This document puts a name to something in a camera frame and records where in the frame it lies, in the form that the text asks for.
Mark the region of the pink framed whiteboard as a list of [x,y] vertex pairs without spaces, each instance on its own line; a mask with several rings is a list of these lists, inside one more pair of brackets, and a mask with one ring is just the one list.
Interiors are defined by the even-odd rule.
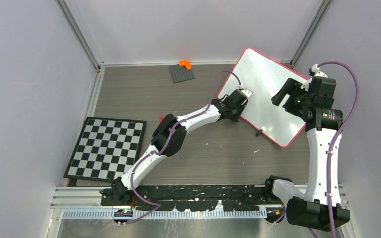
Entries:
[[245,89],[252,92],[241,118],[276,143],[285,148],[304,129],[301,118],[272,104],[271,98],[282,88],[288,78],[305,83],[306,78],[267,55],[246,48],[232,72],[239,77]]

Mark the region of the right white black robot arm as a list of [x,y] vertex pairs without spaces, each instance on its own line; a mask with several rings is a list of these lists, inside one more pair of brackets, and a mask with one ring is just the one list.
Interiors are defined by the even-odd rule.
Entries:
[[305,192],[295,188],[289,178],[270,176],[265,181],[264,199],[284,204],[291,225],[330,232],[350,220],[350,211],[342,208],[338,188],[337,163],[343,112],[334,109],[336,81],[314,76],[304,84],[288,78],[271,98],[278,106],[285,95],[286,112],[305,123],[309,143],[309,174]]

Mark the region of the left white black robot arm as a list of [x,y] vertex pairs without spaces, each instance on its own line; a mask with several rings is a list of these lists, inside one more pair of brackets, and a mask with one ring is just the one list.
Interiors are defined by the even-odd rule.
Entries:
[[206,106],[189,114],[167,114],[154,131],[144,154],[111,183],[114,200],[120,205],[129,204],[133,191],[145,176],[163,159],[175,155],[190,132],[225,119],[237,122],[251,95],[252,91],[238,88],[222,98],[212,99]]

